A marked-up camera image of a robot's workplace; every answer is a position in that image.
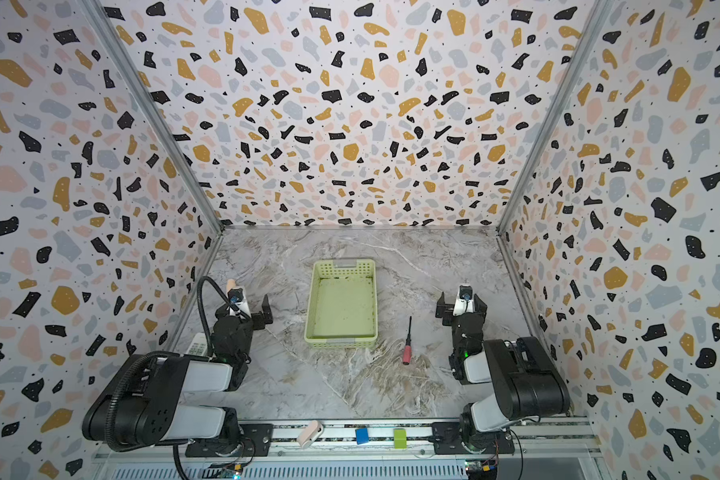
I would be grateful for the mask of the red handled screwdriver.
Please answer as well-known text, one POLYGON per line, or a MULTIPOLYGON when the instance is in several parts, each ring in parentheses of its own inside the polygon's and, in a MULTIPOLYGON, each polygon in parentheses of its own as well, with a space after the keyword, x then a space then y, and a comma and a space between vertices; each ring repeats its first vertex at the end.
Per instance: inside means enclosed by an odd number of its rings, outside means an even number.
POLYGON ((409 365, 412 360, 412 317, 409 317, 408 328, 406 332, 405 344, 402 354, 402 363, 409 365))

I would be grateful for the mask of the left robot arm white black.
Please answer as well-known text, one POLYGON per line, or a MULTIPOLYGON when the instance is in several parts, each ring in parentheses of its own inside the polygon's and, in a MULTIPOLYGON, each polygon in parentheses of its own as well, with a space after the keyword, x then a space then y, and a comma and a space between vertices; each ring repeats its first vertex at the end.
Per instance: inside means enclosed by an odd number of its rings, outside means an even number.
POLYGON ((83 437, 124 453, 152 446, 187 444, 188 455, 245 456, 261 451, 245 435, 232 407, 193 406, 189 393, 233 392, 251 362, 253 333, 273 322, 269 298, 259 312, 243 307, 242 291, 216 311, 211 356, 155 351, 133 354, 93 402, 82 421, 83 437))

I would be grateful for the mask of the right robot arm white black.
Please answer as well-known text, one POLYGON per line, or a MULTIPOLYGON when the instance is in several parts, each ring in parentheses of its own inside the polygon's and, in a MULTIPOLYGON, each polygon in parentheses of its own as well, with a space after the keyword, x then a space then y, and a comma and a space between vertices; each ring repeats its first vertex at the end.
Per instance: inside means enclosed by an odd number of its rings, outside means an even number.
POLYGON ((451 332, 449 367, 462 385, 488 384, 492 392, 466 405, 450 430, 433 429, 448 448, 481 453, 499 445, 499 435, 523 420, 568 412, 570 394, 541 342, 533 337, 485 339, 487 304, 468 285, 449 303, 441 295, 435 317, 451 332))

